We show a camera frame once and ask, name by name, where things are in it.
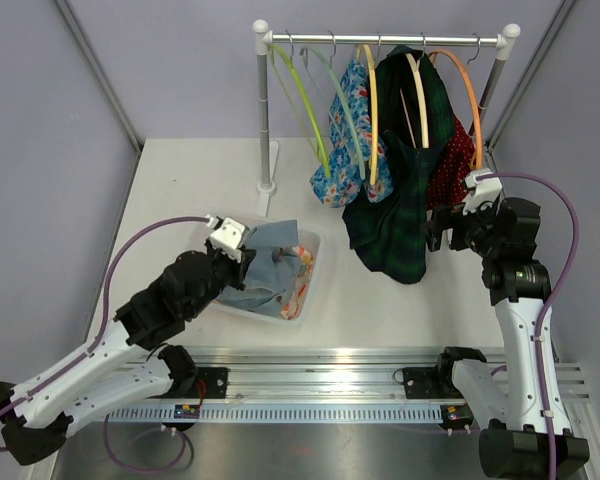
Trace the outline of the light blue denim skirt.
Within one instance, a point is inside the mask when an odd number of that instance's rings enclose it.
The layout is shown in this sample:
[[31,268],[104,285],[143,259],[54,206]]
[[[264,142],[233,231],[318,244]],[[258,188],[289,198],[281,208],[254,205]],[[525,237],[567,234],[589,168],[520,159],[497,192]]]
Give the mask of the light blue denim skirt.
[[296,220],[253,227],[245,246],[256,255],[247,269],[244,289],[227,287],[216,301],[232,308],[280,317],[302,269],[301,258],[293,250],[299,245]]

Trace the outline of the orange floral white skirt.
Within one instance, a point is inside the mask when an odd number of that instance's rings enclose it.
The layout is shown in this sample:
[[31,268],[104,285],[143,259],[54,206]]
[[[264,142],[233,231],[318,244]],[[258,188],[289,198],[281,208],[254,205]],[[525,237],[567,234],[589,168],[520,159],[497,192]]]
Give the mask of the orange floral white skirt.
[[280,312],[283,319],[291,321],[295,320],[302,311],[313,274],[315,259],[313,254],[301,245],[286,248],[284,252],[293,253],[300,260],[300,268],[294,280],[291,297]]

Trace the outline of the blue floral skirt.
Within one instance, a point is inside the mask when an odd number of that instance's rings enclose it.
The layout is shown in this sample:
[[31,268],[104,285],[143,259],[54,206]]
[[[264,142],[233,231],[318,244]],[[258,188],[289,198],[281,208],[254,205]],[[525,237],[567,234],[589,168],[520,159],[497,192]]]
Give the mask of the blue floral skirt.
[[329,113],[329,139],[332,150],[328,155],[331,177],[327,178],[323,167],[319,167],[310,178],[310,185],[318,200],[330,208],[341,208],[364,194],[371,203],[386,199],[394,190],[387,161],[387,147],[379,140],[378,180],[371,186],[369,161],[371,158],[371,124],[368,72],[359,60],[351,61],[340,79],[349,108],[358,130],[364,156],[366,179],[359,175],[354,153],[348,139],[349,129],[339,99],[335,95]]

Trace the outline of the yellow plastic hanger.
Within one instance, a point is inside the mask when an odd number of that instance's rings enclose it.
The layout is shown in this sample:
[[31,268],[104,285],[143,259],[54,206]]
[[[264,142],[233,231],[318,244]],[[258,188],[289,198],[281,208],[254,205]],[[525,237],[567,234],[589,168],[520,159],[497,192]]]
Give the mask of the yellow plastic hanger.
[[371,158],[369,161],[370,168],[370,185],[375,186],[378,180],[378,157],[379,157],[379,125],[378,125],[378,94],[377,81],[375,72],[375,61],[370,47],[367,44],[358,44],[356,46],[356,56],[365,57],[367,63],[367,72],[369,78],[369,100],[370,100],[370,124],[371,124]]

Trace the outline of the lime green plastic hanger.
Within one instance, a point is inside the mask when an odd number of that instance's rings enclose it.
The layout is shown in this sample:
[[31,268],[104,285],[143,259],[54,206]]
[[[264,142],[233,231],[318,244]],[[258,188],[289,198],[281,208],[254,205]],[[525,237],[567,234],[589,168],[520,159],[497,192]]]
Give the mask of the lime green plastic hanger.
[[[268,56],[270,58],[271,67],[274,70],[275,76],[292,109],[294,117],[300,126],[305,140],[308,142],[314,157],[323,167],[324,174],[327,178],[330,178],[331,168],[329,166],[329,158],[323,140],[322,131],[318,124],[316,113],[307,93],[305,84],[303,83],[298,70],[295,68],[291,56],[287,54],[281,47],[278,47],[274,44],[268,46]],[[295,91],[297,92],[300,103],[297,103],[294,100],[294,96],[285,84],[282,74],[277,67],[277,60],[280,60],[285,66],[288,75],[292,80]]]

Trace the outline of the pale green plastic hanger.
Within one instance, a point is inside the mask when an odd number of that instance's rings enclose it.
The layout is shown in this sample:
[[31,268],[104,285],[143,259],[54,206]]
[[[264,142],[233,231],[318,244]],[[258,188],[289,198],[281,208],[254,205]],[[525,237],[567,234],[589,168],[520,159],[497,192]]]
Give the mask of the pale green plastic hanger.
[[332,68],[332,62],[330,60],[327,60],[326,57],[321,52],[319,52],[318,50],[316,50],[315,48],[313,48],[311,46],[302,47],[300,49],[300,55],[303,58],[304,69],[305,69],[306,73],[308,74],[310,81],[312,82],[312,84],[314,85],[314,87],[316,88],[316,90],[319,93],[321,93],[321,89],[317,86],[312,75],[309,72],[309,68],[308,68],[309,54],[313,54],[321,62],[323,68],[327,71],[327,73],[329,74],[329,76],[331,78],[331,81],[335,87],[336,96],[339,99],[340,106],[343,109],[346,124],[349,129],[348,139],[353,144],[354,153],[351,154],[351,157],[357,163],[360,178],[362,180],[365,180],[366,179],[366,169],[365,169],[365,162],[364,162],[362,147],[361,147],[361,143],[359,140],[358,130],[356,127],[356,123],[354,122],[351,110],[349,108],[347,99],[345,97],[344,91],[341,87],[340,80],[338,79],[338,77],[336,76],[336,74]]

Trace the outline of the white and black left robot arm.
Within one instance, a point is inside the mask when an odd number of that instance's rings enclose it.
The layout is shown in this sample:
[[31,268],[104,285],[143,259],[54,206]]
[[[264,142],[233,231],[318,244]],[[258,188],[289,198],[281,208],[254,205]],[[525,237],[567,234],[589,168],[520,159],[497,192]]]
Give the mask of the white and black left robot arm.
[[35,377],[0,382],[1,451],[22,466],[58,451],[93,420],[147,397],[185,397],[197,382],[186,350],[167,342],[227,288],[241,288],[256,253],[210,236],[134,294],[96,336]]

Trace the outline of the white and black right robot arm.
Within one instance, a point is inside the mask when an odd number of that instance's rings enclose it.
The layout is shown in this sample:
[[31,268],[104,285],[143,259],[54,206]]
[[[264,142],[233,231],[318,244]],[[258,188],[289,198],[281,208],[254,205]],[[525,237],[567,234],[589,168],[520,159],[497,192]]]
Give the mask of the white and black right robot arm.
[[564,409],[550,342],[553,293],[549,273],[535,259],[541,224],[535,203],[485,201],[471,213],[462,206],[433,210],[423,230],[429,250],[469,249],[482,259],[482,282],[503,337],[507,386],[476,348],[448,346],[432,367],[404,367],[394,374],[409,400],[462,400],[463,413],[445,407],[442,428],[478,424],[479,461],[496,479],[567,479],[590,458]]

